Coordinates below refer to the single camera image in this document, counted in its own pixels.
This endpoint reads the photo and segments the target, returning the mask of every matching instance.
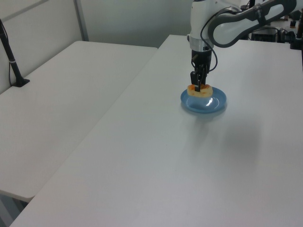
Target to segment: orange food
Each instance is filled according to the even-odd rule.
[[[199,98],[206,98],[210,97],[213,94],[213,88],[212,86],[208,84],[201,84],[201,90],[200,92],[195,91],[195,85],[191,84],[187,87],[187,93],[190,96],[195,96]]]

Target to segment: blue plate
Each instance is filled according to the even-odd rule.
[[[226,95],[220,89],[213,87],[213,95],[207,98],[190,96],[187,90],[181,94],[181,102],[185,108],[197,113],[213,113],[225,107]]]

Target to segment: white wall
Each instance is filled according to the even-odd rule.
[[[23,77],[81,40],[73,0],[48,0],[3,24]],[[0,93],[9,88],[8,70],[8,59],[0,43]]]
[[[78,0],[90,41],[152,47],[159,47],[169,34],[190,32],[192,2]]]

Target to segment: black cable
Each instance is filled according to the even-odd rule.
[[[250,1],[248,1],[248,3],[246,4],[245,9],[247,8],[247,6],[248,6],[249,3],[250,3]]]
[[[10,62],[9,62],[9,85],[12,86],[11,81],[10,81]]]
[[[213,71],[213,70],[217,67],[217,65],[218,65],[218,57],[217,57],[216,52],[215,52],[215,51],[213,50],[213,48],[210,46],[210,44],[202,37],[202,33],[203,33],[203,30],[204,30],[204,28],[206,27],[206,25],[209,23],[209,21],[210,21],[211,19],[213,19],[215,16],[217,16],[218,13],[219,13],[219,12],[216,12],[215,14],[213,14],[213,15],[208,19],[208,21],[204,24],[204,26],[203,26],[203,28],[201,29],[201,32],[200,32],[200,37],[201,37],[202,41],[203,41],[204,43],[206,43],[206,45],[208,46],[209,49],[211,49],[211,51],[214,53],[214,57],[216,58],[216,64],[215,64],[215,66],[214,66],[211,70],[209,70],[209,72]]]
[[[264,28],[257,29],[257,30],[255,30],[255,31],[253,31],[253,32],[262,31],[262,30],[267,30],[267,29],[275,29],[275,30],[277,30],[278,32],[280,32],[280,30],[277,29],[276,27],[264,27]]]
[[[1,19],[0,19],[0,25],[1,25],[1,27],[3,28],[3,30],[4,30],[6,39],[9,41],[8,33],[6,32],[6,29],[5,29],[5,27],[4,27],[4,25],[3,25],[2,21],[1,21]],[[10,62],[9,62],[9,85],[12,86],[11,81],[10,81]]]
[[[191,65],[195,68],[196,66],[194,65],[194,61],[191,60]]]

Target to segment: white table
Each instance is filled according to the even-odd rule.
[[[301,227],[301,52],[216,51],[225,112],[181,107],[191,50],[170,36],[12,227]]]
[[[156,48],[75,42],[0,95],[0,193],[30,201]]]

